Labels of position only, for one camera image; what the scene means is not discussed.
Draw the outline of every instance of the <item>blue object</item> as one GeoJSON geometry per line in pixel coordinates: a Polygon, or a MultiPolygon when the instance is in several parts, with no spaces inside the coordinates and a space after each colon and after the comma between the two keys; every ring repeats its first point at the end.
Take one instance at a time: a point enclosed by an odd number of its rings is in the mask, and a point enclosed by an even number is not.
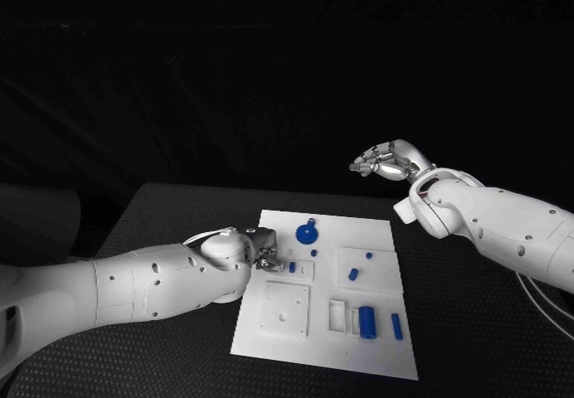
{"type": "Polygon", "coordinates": [[[395,339],[403,340],[401,320],[398,319],[398,313],[391,315],[393,328],[395,329],[395,339]]]}
{"type": "Polygon", "coordinates": [[[318,240],[319,233],[315,228],[313,218],[310,218],[307,223],[297,228],[296,237],[305,245],[310,245],[318,240]]]}
{"type": "Polygon", "coordinates": [[[351,270],[351,274],[349,274],[349,279],[351,280],[357,280],[357,275],[359,274],[359,270],[357,268],[354,268],[351,270]]]}
{"type": "Polygon", "coordinates": [[[359,327],[362,338],[377,338],[375,311],[372,307],[359,307],[359,327]]]}

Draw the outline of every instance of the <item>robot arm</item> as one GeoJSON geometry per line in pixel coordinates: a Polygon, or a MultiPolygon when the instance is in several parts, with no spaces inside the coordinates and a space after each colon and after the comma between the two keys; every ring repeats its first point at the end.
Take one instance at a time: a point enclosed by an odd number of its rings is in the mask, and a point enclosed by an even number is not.
{"type": "Polygon", "coordinates": [[[0,379],[48,344],[114,323],[165,319],[228,303],[251,267],[283,270],[277,233],[225,229],[199,250],[153,246],[107,259],[44,267],[0,266],[0,379]]]}
{"type": "Polygon", "coordinates": [[[574,293],[574,215],[545,201],[485,187],[457,170],[437,168],[417,148],[398,139],[372,147],[351,165],[365,177],[375,172],[411,182],[395,205],[408,224],[419,220],[443,239],[462,235],[479,252],[511,270],[574,293]]]}

